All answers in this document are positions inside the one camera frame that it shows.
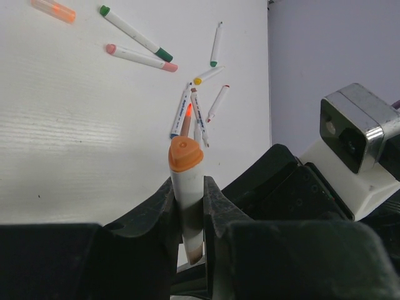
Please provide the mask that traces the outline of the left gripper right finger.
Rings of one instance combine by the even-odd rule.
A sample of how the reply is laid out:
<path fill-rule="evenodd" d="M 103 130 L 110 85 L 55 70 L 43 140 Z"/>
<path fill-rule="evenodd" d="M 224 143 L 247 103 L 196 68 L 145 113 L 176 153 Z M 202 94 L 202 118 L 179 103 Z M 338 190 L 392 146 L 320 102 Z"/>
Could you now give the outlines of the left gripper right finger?
<path fill-rule="evenodd" d="M 206 287 L 213 299 L 394 299 L 396 270 L 360 222 L 255 221 L 204 178 Z"/>

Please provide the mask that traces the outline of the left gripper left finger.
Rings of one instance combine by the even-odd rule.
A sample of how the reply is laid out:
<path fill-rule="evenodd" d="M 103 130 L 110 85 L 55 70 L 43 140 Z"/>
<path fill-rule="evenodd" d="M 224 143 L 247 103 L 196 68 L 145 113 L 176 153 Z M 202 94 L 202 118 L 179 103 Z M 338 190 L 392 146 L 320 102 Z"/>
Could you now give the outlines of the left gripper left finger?
<path fill-rule="evenodd" d="M 170 180 L 117 220 L 1 226 L 2 299 L 169 299 L 181 240 Z"/>

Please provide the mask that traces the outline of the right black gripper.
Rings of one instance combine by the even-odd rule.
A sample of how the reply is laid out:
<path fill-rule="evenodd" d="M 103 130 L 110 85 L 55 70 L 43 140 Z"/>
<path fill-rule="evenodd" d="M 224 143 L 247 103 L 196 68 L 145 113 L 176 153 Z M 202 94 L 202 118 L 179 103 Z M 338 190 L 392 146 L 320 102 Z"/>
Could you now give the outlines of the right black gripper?
<path fill-rule="evenodd" d="M 311 162 L 275 144 L 222 193 L 254 220 L 350 220 L 350 209 Z"/>

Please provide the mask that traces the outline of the grey cap marker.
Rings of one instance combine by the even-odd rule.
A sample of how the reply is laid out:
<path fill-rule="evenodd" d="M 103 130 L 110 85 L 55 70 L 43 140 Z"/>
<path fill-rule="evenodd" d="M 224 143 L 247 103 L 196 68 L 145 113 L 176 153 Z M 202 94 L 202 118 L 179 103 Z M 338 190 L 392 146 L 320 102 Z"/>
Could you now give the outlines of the grey cap marker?
<path fill-rule="evenodd" d="M 194 124 L 194 140 L 199 144 L 201 143 L 201 126 L 199 121 L 196 121 Z"/>

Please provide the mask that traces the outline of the beige cap marker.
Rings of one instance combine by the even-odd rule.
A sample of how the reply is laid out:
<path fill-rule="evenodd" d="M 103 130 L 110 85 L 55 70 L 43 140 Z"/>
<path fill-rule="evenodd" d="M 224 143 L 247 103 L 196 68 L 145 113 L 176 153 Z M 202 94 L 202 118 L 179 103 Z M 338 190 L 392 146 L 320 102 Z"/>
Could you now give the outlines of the beige cap marker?
<path fill-rule="evenodd" d="M 169 147 L 168 161 L 179 209 L 182 240 L 188 263 L 203 256 L 204 153 L 195 140 L 176 136 Z"/>

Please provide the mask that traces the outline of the orange clear cap marker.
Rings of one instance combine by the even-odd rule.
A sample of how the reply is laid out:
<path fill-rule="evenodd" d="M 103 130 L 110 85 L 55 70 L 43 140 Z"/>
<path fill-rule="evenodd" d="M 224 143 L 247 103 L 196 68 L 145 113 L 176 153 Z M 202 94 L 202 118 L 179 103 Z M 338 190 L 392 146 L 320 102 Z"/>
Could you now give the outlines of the orange clear cap marker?
<path fill-rule="evenodd" d="M 189 128 L 191 125 L 191 111 L 192 111 L 192 104 L 190 103 L 186 109 L 185 117 L 182 122 L 182 128 L 180 135 L 188 137 L 189 135 Z"/>

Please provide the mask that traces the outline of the red cap marker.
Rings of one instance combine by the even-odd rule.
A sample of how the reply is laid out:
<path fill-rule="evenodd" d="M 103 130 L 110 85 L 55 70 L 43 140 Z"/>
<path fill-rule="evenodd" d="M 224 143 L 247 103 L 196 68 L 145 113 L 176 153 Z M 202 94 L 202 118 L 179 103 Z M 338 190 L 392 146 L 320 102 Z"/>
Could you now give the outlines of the red cap marker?
<path fill-rule="evenodd" d="M 219 106 L 221 105 L 221 103 L 224 101 L 226 95 L 228 94 L 230 90 L 230 85 L 225 84 L 219 94 L 217 95 L 216 99 L 214 100 L 209 112 L 208 112 L 208 116 L 207 116 L 207 123 L 210 123 L 212 121 L 212 119 L 215 117 L 217 110 L 219 108 Z"/>

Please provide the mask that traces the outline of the light blue cap marker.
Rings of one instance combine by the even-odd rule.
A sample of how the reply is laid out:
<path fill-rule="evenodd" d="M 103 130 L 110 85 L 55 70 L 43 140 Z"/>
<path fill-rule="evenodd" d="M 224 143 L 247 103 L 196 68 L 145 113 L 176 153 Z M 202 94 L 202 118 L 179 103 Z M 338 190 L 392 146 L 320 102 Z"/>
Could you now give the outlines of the light blue cap marker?
<path fill-rule="evenodd" d="M 182 123 L 183 123 L 183 119 L 186 113 L 186 109 L 188 106 L 188 102 L 189 102 L 189 98 L 191 95 L 191 88 L 193 87 L 193 83 L 189 82 L 185 88 L 185 90 L 183 91 L 180 103 L 179 103 L 179 107 L 176 113 L 176 117 L 174 119 L 174 123 L 170 132 L 169 137 L 172 139 L 178 135 L 180 135 L 181 132 L 181 127 L 182 127 Z"/>

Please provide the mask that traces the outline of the brown cap marker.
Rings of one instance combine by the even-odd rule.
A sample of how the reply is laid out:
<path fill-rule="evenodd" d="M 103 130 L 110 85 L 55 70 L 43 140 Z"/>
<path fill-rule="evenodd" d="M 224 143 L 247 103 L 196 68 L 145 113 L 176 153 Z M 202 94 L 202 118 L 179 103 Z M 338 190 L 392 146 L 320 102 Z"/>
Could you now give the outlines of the brown cap marker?
<path fill-rule="evenodd" d="M 198 90 L 195 87 L 191 88 L 191 101 L 192 101 L 192 105 L 194 108 L 194 113 L 196 116 L 197 123 L 199 124 L 201 132 L 202 132 L 202 139 L 204 141 L 205 146 L 208 148 L 209 147 L 208 132 L 206 129 L 205 118 L 203 116 L 203 113 L 202 113 L 201 107 L 200 107 Z"/>

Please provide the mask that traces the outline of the yellow cap marker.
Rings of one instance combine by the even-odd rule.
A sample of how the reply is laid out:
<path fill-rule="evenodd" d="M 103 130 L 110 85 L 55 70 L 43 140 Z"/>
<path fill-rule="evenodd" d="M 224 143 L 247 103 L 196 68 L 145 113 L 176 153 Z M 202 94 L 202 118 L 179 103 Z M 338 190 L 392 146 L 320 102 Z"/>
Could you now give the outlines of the yellow cap marker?
<path fill-rule="evenodd" d="M 224 66 L 213 67 L 210 70 L 208 70 L 208 71 L 202 73 L 201 75 L 195 77 L 194 80 L 193 80 L 193 83 L 198 86 L 198 85 L 202 84 L 204 81 L 207 81 L 208 79 L 211 79 L 212 77 L 218 75 L 224 69 L 225 69 Z"/>

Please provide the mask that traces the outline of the dark green marker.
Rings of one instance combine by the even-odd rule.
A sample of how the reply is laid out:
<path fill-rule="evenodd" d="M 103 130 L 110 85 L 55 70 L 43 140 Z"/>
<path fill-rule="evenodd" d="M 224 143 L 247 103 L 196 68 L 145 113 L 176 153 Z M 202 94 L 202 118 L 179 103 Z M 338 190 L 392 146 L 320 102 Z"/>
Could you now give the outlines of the dark green marker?
<path fill-rule="evenodd" d="M 213 47 L 212 47 L 212 53 L 211 53 L 211 59 L 210 59 L 210 66 L 212 68 L 215 68 L 218 65 L 222 35 L 223 35 L 223 22 L 220 21 L 216 28 L 214 43 L 213 43 Z"/>

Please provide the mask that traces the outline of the pink cap marker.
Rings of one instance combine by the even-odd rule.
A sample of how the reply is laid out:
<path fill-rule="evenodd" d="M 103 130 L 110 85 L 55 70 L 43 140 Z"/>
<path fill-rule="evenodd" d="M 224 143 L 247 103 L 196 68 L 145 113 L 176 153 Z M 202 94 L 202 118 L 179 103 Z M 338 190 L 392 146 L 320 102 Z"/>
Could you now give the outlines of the pink cap marker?
<path fill-rule="evenodd" d="M 136 51 L 132 51 L 130 49 L 126 49 L 121 46 L 117 46 L 115 44 L 107 44 L 106 52 L 112 56 L 117 58 L 125 59 L 128 61 L 132 61 L 135 63 L 143 64 L 145 66 L 150 66 L 152 68 L 161 69 L 164 71 L 168 71 L 174 73 L 178 70 L 178 65 L 166 62 L 160 59 L 156 59 Z"/>

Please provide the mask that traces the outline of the green cap marker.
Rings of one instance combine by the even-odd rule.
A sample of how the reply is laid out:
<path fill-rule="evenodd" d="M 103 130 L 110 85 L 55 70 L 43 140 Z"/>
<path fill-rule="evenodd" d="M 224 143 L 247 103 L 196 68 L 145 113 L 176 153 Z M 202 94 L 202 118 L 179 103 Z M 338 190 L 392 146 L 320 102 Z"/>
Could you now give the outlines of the green cap marker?
<path fill-rule="evenodd" d="M 135 40 L 148 51 L 155 54 L 158 58 L 168 63 L 173 60 L 173 56 L 171 54 L 169 54 L 161 46 L 147 38 L 145 35 L 140 33 L 137 29 L 135 29 L 132 25 L 123 20 L 121 17 L 119 17 L 114 11 L 111 10 L 110 7 L 102 5 L 99 8 L 99 13 L 104 19 L 109 21 L 125 34 L 127 34 L 130 38 Z"/>

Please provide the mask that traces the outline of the orange clear pen cap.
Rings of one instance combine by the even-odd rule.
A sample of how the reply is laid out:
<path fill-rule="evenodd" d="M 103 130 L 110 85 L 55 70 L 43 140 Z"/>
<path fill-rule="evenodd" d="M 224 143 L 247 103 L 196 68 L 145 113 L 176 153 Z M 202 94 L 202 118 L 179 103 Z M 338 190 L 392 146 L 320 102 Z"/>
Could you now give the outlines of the orange clear pen cap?
<path fill-rule="evenodd" d="M 32 7 L 66 23 L 73 23 L 76 12 L 51 0 L 30 0 Z"/>

